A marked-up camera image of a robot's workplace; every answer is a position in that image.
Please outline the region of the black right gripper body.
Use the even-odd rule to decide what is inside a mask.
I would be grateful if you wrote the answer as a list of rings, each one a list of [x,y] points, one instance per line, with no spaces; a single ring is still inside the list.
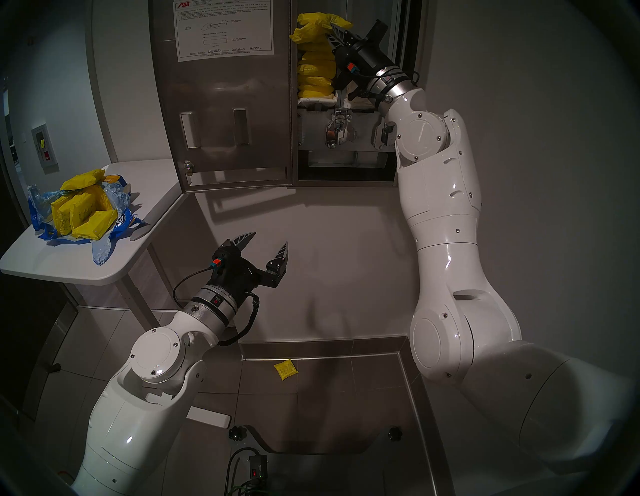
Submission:
[[[345,90],[350,83],[356,84],[356,89],[348,96],[349,101],[356,97],[392,101],[391,89],[399,83],[399,68],[379,47],[387,30],[388,26],[376,19],[365,37],[349,31],[353,44],[333,51],[337,71],[333,87]]]

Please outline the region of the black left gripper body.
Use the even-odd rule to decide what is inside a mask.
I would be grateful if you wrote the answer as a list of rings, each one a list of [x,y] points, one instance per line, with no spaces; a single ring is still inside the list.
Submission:
[[[234,245],[221,245],[213,258],[220,259],[222,267],[213,270],[210,286],[223,289],[236,302],[245,301],[258,286],[273,287],[273,277],[242,258],[241,250]]]

